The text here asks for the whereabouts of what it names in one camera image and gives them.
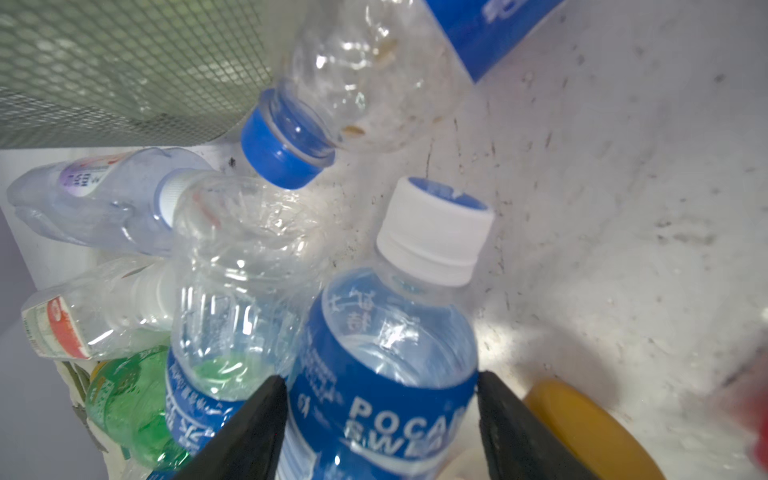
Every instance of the red and white label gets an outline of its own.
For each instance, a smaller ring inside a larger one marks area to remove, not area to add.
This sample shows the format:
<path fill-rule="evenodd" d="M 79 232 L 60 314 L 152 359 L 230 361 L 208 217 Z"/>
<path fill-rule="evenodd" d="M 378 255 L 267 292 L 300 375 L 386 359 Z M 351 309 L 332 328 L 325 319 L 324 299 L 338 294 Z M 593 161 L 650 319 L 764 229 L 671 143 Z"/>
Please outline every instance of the red and white label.
<path fill-rule="evenodd" d="M 91 358 L 91 352 L 80 337 L 69 308 L 60 296 L 33 306 L 22 315 L 27 335 L 39 355 L 51 358 Z"/>

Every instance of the bottle label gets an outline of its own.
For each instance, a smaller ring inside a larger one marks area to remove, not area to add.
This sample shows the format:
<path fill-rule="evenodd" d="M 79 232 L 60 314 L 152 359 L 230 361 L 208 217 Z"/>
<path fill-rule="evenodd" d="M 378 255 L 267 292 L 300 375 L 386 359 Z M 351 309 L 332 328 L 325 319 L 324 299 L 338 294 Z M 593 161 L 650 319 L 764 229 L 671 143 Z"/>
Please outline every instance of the bottle label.
<path fill-rule="evenodd" d="M 359 297 L 365 311 L 365 294 Z M 475 392 L 477 372 L 447 389 L 377 375 L 331 333 L 321 299 L 302 333 L 289 394 L 298 442 L 316 454 L 313 478 L 410 478 L 439 467 Z"/>
<path fill-rule="evenodd" d="M 114 432 L 108 432 L 106 428 L 108 400 L 130 390 L 141 374 L 141 362 L 148 356 L 163 352 L 167 348 L 164 345 L 155 346 L 126 359 L 99 363 L 96 367 L 98 371 L 94 370 L 95 375 L 91 377 L 91 387 L 85 397 L 85 410 L 88 413 L 88 418 L 98 428 L 104 430 L 108 435 L 114 434 Z"/>
<path fill-rule="evenodd" d="M 70 195 L 85 197 L 98 188 L 115 166 L 133 153 L 82 158 L 72 162 L 59 175 L 58 184 Z"/>
<path fill-rule="evenodd" d="M 147 480 L 170 480 L 174 475 L 176 475 L 176 472 L 158 472 L 155 470 L 149 474 Z"/>
<path fill-rule="evenodd" d="M 216 400 L 195 389 L 173 349 L 168 350 L 165 423 L 176 443 L 189 453 L 196 455 L 244 403 Z"/>
<path fill-rule="evenodd" d="M 89 359 L 92 356 L 72 319 L 67 302 L 57 296 L 22 312 L 27 338 L 39 356 Z"/>
<path fill-rule="evenodd" d="M 426 0 L 478 81 L 562 0 Z"/>

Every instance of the bottle cap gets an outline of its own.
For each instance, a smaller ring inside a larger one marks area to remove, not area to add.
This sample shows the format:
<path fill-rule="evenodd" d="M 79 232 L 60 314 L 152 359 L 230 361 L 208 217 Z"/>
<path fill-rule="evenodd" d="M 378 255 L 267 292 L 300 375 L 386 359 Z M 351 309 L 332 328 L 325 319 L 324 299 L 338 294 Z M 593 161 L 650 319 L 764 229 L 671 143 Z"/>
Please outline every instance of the bottle cap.
<path fill-rule="evenodd" d="M 397 182 L 376 246 L 392 265 L 442 286 L 469 283 L 494 213 L 484 203 L 432 180 Z"/>
<path fill-rule="evenodd" d="M 171 171 L 161 180 L 155 194 L 155 208 L 169 227 L 172 228 L 174 226 L 174 211 L 176 210 L 176 204 L 179 203 L 181 194 L 191 184 L 208 174 L 211 174 L 211 170 L 178 168 Z"/>
<path fill-rule="evenodd" d="M 267 122 L 264 112 L 275 95 L 273 89 L 262 93 L 259 106 L 248 118 L 240 132 L 240 145 L 248 162 L 264 180 L 280 188 L 295 190 L 307 185 L 323 167 L 309 164 L 296 155 L 289 147 L 289 141 L 279 130 Z M 331 165 L 336 157 L 332 152 L 319 162 Z"/>

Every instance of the clear plastic bottle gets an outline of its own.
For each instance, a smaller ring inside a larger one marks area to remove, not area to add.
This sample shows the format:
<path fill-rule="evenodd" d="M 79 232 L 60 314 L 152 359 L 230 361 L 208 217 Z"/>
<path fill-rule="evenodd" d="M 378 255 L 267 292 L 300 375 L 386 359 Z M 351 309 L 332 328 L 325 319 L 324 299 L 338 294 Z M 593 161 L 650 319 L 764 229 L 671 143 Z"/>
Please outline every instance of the clear plastic bottle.
<path fill-rule="evenodd" d="M 21 175 L 8 187 L 8 201 L 16 216 L 43 237 L 164 257 L 173 234 L 160 192 L 188 169 L 211 166 L 183 148 L 82 158 Z"/>
<path fill-rule="evenodd" d="M 85 399 L 88 418 L 146 468 L 173 471 L 189 454 L 165 425 L 167 346 L 102 363 Z"/>
<path fill-rule="evenodd" d="M 308 183 L 336 148 L 396 151 L 561 1 L 316 0 L 243 128 L 243 151 L 284 188 Z"/>
<path fill-rule="evenodd" d="M 475 391 L 456 303 L 493 217 L 445 185 L 398 182 L 376 261 L 331 280 L 300 335 L 281 480 L 435 477 Z"/>
<path fill-rule="evenodd" d="M 293 339 L 328 266 L 322 205 L 261 179 L 207 177 L 174 216 L 180 305 L 168 359 L 168 427 L 196 453 L 268 376 L 287 375 Z"/>
<path fill-rule="evenodd" d="M 22 306 L 39 356 L 117 359 L 168 341 L 176 307 L 173 268 L 154 257 L 103 263 Z"/>

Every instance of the metal mesh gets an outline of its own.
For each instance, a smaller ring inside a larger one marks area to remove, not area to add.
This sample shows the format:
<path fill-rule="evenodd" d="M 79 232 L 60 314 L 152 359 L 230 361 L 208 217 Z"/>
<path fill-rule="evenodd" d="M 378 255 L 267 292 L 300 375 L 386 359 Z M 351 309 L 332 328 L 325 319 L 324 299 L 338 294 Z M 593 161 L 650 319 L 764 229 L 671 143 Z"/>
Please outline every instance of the metal mesh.
<path fill-rule="evenodd" d="M 223 134 L 270 83 L 267 1 L 0 0 L 0 147 Z"/>

